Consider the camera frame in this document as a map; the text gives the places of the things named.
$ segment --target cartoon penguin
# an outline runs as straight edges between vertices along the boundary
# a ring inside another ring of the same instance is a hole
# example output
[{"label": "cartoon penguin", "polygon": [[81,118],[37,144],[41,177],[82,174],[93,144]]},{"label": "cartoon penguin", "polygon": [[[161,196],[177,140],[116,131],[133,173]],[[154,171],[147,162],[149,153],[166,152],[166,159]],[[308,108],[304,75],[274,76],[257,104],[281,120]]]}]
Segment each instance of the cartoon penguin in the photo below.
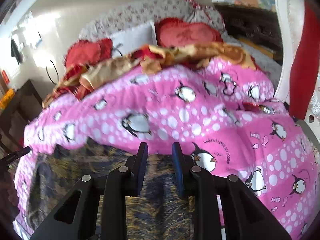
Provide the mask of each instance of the cartoon penguin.
[{"label": "cartoon penguin", "polygon": [[293,193],[301,194],[306,189],[306,183],[303,179],[298,179],[296,176],[292,175],[294,177],[294,183],[292,185],[292,192],[289,195],[292,195]]},{"label": "cartoon penguin", "polygon": [[307,231],[307,227],[308,227],[308,224],[305,221],[303,221],[303,226],[298,236],[302,236]]},{"label": "cartoon penguin", "polygon": [[193,142],[195,146],[195,150],[193,153],[191,153],[191,157],[194,160],[194,162],[200,166],[201,168],[206,169],[207,171],[211,172],[216,167],[217,160],[215,157],[211,155],[211,153],[202,150]]},{"label": "cartoon penguin", "polygon": [[281,140],[284,141],[284,139],[287,137],[287,131],[283,128],[282,125],[276,122],[272,122],[272,132],[270,135],[277,135]]},{"label": "cartoon penguin", "polygon": [[92,106],[95,110],[99,111],[106,107],[107,101],[102,97],[99,101],[97,101],[94,106]]},{"label": "cartoon penguin", "polygon": [[274,114],[274,113],[275,113],[274,109],[273,109],[273,108],[270,108],[270,107],[268,107],[268,106],[259,105],[258,107],[259,107],[259,109],[260,109],[262,112],[264,112],[265,114]]},{"label": "cartoon penguin", "polygon": [[149,82],[148,75],[138,75],[134,79],[130,80],[131,84],[139,85],[139,84],[147,84]]},{"label": "cartoon penguin", "polygon": [[248,97],[252,98],[254,100],[259,100],[260,98],[260,90],[258,86],[253,86],[251,85],[249,90],[248,90]]},{"label": "cartoon penguin", "polygon": [[227,82],[227,83],[232,83],[232,77],[228,74],[228,73],[222,73],[221,72],[221,76],[220,76],[220,81],[221,82]]},{"label": "cartoon penguin", "polygon": [[301,147],[302,147],[303,151],[306,152],[306,147],[304,145],[304,142],[303,142],[302,138],[300,139],[300,144],[301,144]]},{"label": "cartoon penguin", "polygon": [[63,135],[68,142],[75,140],[75,127],[76,125],[74,123],[68,123],[63,129]]},{"label": "cartoon penguin", "polygon": [[232,119],[234,124],[240,124],[239,120],[235,117],[233,113],[229,112],[225,107],[222,108],[222,110],[227,116],[229,116]]},{"label": "cartoon penguin", "polygon": [[190,87],[185,87],[182,82],[180,82],[180,86],[175,89],[175,95],[181,100],[190,103],[196,100],[196,94]]},{"label": "cartoon penguin", "polygon": [[204,89],[207,91],[210,96],[217,96],[217,87],[207,81],[203,81]]},{"label": "cartoon penguin", "polygon": [[41,128],[40,131],[38,132],[38,138],[39,138],[40,141],[44,141],[43,128]]},{"label": "cartoon penguin", "polygon": [[59,111],[59,112],[56,112],[56,114],[53,116],[53,119],[55,121],[58,121],[60,119],[60,117],[62,116],[62,113]]},{"label": "cartoon penguin", "polygon": [[257,168],[255,171],[251,171],[249,178],[246,179],[244,183],[252,190],[252,192],[258,192],[266,188],[260,168]]},{"label": "cartoon penguin", "polygon": [[122,119],[122,126],[135,137],[138,137],[135,132],[151,134],[146,114],[129,114]]}]

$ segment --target pink blanket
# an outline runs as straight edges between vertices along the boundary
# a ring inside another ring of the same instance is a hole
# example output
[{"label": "pink blanket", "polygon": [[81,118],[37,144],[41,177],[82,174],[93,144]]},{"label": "pink blanket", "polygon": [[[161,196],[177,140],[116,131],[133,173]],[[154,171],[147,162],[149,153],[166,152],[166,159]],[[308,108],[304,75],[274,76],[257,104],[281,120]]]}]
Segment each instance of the pink blanket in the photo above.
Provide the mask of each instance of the pink blanket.
[{"label": "pink blanket", "polygon": [[[77,101],[63,95],[25,129],[32,153],[19,163],[15,184],[23,214],[38,152],[78,148],[91,137],[136,153],[184,154],[214,175],[236,174],[274,214],[293,239],[304,232],[316,199],[311,145],[261,71],[220,59],[198,72],[176,65],[154,76],[137,67]],[[243,102],[263,102],[245,111]]]}]

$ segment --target metal screw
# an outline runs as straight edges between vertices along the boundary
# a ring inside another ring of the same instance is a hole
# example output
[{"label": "metal screw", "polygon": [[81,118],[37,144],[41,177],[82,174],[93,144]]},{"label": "metal screw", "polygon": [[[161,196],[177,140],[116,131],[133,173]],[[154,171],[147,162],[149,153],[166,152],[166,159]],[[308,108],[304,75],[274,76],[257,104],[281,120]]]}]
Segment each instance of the metal screw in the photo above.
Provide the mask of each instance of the metal screw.
[{"label": "metal screw", "polygon": [[193,172],[200,172],[200,171],[201,171],[201,167],[199,167],[199,166],[193,166],[193,167],[191,168],[191,170],[192,170]]},{"label": "metal screw", "polygon": [[232,181],[232,182],[238,181],[238,177],[237,177],[236,175],[230,175],[228,178],[229,178],[229,180]]},{"label": "metal screw", "polygon": [[83,175],[81,180],[84,181],[84,182],[87,182],[91,179],[91,176],[90,175]]},{"label": "metal screw", "polygon": [[121,166],[120,168],[119,168],[119,171],[120,172],[126,172],[128,170],[128,167],[127,166]]}]

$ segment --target white pillow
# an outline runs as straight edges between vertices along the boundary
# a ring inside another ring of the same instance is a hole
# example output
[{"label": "white pillow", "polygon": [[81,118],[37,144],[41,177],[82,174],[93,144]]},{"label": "white pillow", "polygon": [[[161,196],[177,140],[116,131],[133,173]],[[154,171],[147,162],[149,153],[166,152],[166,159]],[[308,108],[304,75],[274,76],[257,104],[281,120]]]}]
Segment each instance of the white pillow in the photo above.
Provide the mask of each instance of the white pillow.
[{"label": "white pillow", "polygon": [[136,27],[113,33],[109,36],[112,40],[112,57],[120,57],[133,52],[144,44],[157,45],[155,24],[153,21],[140,24]]}]

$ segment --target red heart-shaped pillow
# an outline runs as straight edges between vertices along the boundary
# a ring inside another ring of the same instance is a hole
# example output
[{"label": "red heart-shaped pillow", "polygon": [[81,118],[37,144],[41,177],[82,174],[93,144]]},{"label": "red heart-shaped pillow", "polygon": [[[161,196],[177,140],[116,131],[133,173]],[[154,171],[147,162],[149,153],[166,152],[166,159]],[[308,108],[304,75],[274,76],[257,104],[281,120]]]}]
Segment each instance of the red heart-shaped pillow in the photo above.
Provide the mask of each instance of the red heart-shaped pillow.
[{"label": "red heart-shaped pillow", "polygon": [[220,41],[220,33],[205,23],[186,23],[179,19],[164,19],[158,24],[160,46],[179,47],[188,44]]}]

